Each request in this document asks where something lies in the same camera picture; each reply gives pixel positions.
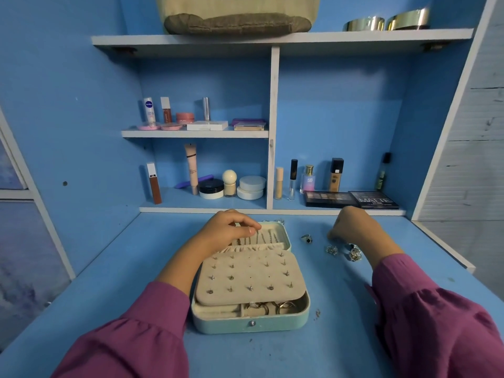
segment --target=purple sleeve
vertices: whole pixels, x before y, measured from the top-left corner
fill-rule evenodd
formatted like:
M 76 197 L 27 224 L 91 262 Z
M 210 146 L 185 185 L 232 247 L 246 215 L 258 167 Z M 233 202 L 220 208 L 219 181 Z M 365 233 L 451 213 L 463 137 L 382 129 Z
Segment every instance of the purple sleeve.
M 410 256 L 385 258 L 372 290 L 378 334 L 400 377 L 504 377 L 504 346 L 490 315 L 440 288 Z
M 151 282 L 120 318 L 79 337 L 52 377 L 188 377 L 189 304 L 173 286 Z

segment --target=left hand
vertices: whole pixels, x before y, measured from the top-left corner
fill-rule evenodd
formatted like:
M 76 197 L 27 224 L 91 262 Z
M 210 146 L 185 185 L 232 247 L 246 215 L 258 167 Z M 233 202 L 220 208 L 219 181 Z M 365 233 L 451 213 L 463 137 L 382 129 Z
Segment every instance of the left hand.
M 236 209 L 219 211 L 191 239 L 205 244 L 205 256 L 223 250 L 233 240 L 250 237 L 261 229 L 261 224 Z

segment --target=concealer tube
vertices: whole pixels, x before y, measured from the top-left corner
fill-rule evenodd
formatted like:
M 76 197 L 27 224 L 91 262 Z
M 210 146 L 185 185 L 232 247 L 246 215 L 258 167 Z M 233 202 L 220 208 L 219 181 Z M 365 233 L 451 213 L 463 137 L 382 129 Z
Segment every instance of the concealer tube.
M 338 192 L 340 190 L 341 174 L 343 173 L 343 159 L 333 158 L 331 162 L 331 179 L 329 180 L 329 191 Z
M 277 167 L 277 181 L 275 185 L 275 199 L 280 200 L 282 198 L 282 188 L 283 188 L 283 167 Z
M 191 180 L 192 194 L 198 194 L 198 169 L 196 168 L 196 145 L 185 144 L 187 162 L 189 164 L 189 176 Z

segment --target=finger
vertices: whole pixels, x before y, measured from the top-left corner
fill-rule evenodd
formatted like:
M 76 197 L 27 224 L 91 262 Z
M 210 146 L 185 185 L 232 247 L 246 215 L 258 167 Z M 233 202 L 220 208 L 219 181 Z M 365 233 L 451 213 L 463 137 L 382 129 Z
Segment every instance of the finger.
M 255 228 L 254 227 L 235 227 L 231 229 L 233 238 L 235 239 L 240 239 L 243 237 L 250 237 L 252 235 L 255 235 Z
M 228 224 L 240 223 L 242 226 L 253 227 L 258 231 L 261 229 L 261 224 L 256 222 L 251 217 L 236 211 L 235 209 L 229 209 L 224 213 L 226 214 L 226 221 L 228 222 Z

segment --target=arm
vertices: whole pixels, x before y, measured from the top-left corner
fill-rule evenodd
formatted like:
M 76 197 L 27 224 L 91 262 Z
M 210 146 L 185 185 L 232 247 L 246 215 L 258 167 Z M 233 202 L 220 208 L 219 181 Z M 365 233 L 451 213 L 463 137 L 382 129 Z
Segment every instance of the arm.
M 175 253 L 125 314 L 79 337 L 52 377 L 187 377 L 182 337 L 192 280 L 203 260 L 260 228 L 233 209 L 218 212 Z
M 504 346 L 485 309 L 440 288 L 364 210 L 343 209 L 328 237 L 358 245 L 371 263 L 379 333 L 399 376 L 504 376 Z

